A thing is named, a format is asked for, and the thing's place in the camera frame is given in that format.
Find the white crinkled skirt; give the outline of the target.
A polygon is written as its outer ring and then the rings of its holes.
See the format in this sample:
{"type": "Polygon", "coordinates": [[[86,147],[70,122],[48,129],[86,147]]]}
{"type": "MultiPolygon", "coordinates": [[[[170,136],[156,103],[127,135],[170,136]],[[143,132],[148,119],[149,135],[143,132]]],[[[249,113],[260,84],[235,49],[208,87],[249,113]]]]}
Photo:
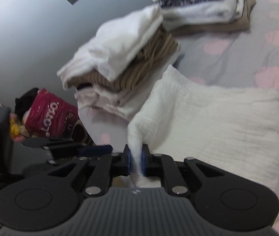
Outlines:
{"type": "Polygon", "coordinates": [[[128,124],[131,180],[158,187],[142,172],[142,146],[176,161],[194,157],[274,190],[279,182],[279,92],[196,84],[169,66],[128,124]]]}

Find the white folded clothes pile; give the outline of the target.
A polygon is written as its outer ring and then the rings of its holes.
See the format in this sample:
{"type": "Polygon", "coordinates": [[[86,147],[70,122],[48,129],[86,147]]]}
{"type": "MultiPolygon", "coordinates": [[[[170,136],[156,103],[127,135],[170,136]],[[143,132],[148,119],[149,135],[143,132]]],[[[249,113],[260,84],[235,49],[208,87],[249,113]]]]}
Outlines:
{"type": "MultiPolygon", "coordinates": [[[[161,25],[163,14],[157,5],[150,5],[103,23],[95,36],[79,47],[73,58],[57,71],[63,88],[71,88],[67,82],[73,77],[94,70],[110,81],[117,79],[161,25]]],[[[131,121],[150,95],[155,82],[177,60],[178,55],[179,47],[134,90],[116,93],[99,85],[84,86],[81,89],[74,87],[78,108],[99,108],[131,121]]]]}

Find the folded clothes stack with khaki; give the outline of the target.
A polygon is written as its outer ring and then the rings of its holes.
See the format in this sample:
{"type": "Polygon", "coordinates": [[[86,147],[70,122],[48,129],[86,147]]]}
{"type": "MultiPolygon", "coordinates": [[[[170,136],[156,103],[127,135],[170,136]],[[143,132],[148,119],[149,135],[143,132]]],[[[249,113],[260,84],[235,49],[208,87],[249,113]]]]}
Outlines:
{"type": "Polygon", "coordinates": [[[256,0],[152,0],[163,25],[175,36],[197,32],[238,32],[250,28],[256,0]]]}

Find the red plastic bag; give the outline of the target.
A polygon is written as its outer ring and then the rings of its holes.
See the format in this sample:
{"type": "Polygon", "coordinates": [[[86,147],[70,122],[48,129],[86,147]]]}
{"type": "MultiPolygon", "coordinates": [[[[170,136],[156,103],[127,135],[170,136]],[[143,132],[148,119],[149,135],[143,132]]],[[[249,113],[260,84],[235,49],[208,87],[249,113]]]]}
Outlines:
{"type": "Polygon", "coordinates": [[[43,88],[24,114],[23,124],[29,132],[39,137],[67,138],[77,120],[77,107],[43,88]]]}

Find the brown striped folded garment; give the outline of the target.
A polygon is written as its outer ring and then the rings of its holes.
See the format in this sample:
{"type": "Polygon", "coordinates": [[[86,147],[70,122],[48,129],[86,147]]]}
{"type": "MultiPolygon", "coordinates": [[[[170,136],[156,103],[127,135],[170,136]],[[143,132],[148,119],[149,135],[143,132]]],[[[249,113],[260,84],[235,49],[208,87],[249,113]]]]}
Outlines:
{"type": "Polygon", "coordinates": [[[146,76],[162,66],[178,47],[179,44],[172,34],[161,25],[117,79],[110,81],[94,70],[82,76],[73,77],[67,85],[76,89],[99,85],[116,93],[134,90],[146,76]]]}

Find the grey pink-dotted bed sheet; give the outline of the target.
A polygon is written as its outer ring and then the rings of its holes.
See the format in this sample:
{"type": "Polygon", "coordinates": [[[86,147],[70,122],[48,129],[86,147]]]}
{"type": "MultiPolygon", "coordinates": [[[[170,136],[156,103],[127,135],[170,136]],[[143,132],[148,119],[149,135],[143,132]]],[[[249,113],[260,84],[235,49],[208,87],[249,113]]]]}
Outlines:
{"type": "MultiPolygon", "coordinates": [[[[174,68],[204,86],[274,89],[279,92],[279,0],[256,0],[248,31],[182,36],[174,68]]],[[[116,116],[85,108],[81,117],[100,144],[123,148],[128,125],[116,116]]],[[[279,198],[279,182],[274,189],[279,198]]],[[[279,233],[279,215],[275,230],[279,233]]]]}

